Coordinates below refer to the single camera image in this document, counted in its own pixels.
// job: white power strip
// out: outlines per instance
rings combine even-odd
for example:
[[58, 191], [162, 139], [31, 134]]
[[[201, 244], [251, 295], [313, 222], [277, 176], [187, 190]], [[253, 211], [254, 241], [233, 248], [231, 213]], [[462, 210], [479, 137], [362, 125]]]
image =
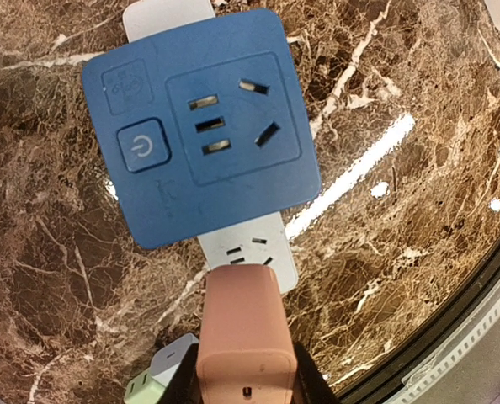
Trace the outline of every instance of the white power strip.
[[[123, 14], [129, 42], [181, 25], [215, 17], [210, 0], [140, 0]], [[280, 213], [245, 221], [198, 237], [209, 266], [266, 263], [278, 278], [280, 292], [299, 279]]]

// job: power outlet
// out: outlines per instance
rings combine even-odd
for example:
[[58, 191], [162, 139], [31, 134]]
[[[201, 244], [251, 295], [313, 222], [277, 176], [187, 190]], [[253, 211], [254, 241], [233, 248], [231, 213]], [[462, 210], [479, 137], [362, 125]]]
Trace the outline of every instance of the power outlet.
[[299, 276], [280, 213], [206, 233], [198, 240], [211, 268], [247, 263], [268, 265], [276, 274], [280, 293], [297, 286]]
[[145, 248], [305, 203], [321, 188], [290, 48], [270, 11], [137, 40], [91, 60], [82, 81]]
[[161, 385], [168, 386], [190, 346], [199, 343], [193, 334], [185, 334], [155, 353], [151, 361], [151, 376]]
[[125, 404], [157, 404], [164, 394], [165, 387], [155, 381], [149, 369], [140, 373], [126, 387]]

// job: bright light spot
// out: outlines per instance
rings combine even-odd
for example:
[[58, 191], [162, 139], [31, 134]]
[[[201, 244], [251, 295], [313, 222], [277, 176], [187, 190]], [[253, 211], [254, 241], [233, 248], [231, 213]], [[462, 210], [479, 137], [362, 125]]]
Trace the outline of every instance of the bright light spot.
[[489, 203], [489, 207], [495, 212], [500, 212], [500, 199], [493, 198]]
[[383, 136], [359, 160], [354, 162], [349, 170], [334, 182], [331, 188], [318, 196], [309, 207], [287, 224], [285, 235], [288, 239], [292, 240], [299, 236], [330, 205], [351, 190], [384, 156], [402, 143], [414, 126], [415, 119], [411, 114], [401, 116], [389, 126]]
[[382, 198], [388, 194], [389, 194], [388, 183], [386, 183], [385, 181], [381, 181], [376, 186], [374, 186], [374, 188], [371, 189], [371, 196], [377, 199]]
[[115, 193], [114, 183], [112, 183], [109, 179], [107, 179], [106, 182], [104, 183], [104, 187], [106, 187], [108, 194], [112, 195], [112, 197], [115, 200], [119, 200], [119, 198], [117, 198], [117, 193]]

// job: power button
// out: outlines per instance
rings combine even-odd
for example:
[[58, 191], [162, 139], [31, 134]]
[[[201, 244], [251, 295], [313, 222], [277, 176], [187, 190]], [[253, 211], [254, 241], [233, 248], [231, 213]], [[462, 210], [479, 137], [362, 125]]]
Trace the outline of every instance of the power button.
[[170, 152], [160, 122], [146, 120], [120, 130], [117, 139], [126, 168], [136, 173], [169, 160]]

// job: blue power socket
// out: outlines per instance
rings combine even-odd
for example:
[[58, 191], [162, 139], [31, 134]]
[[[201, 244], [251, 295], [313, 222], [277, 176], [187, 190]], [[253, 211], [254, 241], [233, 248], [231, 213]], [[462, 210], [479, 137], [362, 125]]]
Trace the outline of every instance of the blue power socket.
[[82, 82], [126, 221], [145, 248], [305, 203], [321, 189], [272, 12], [138, 40], [92, 59]]

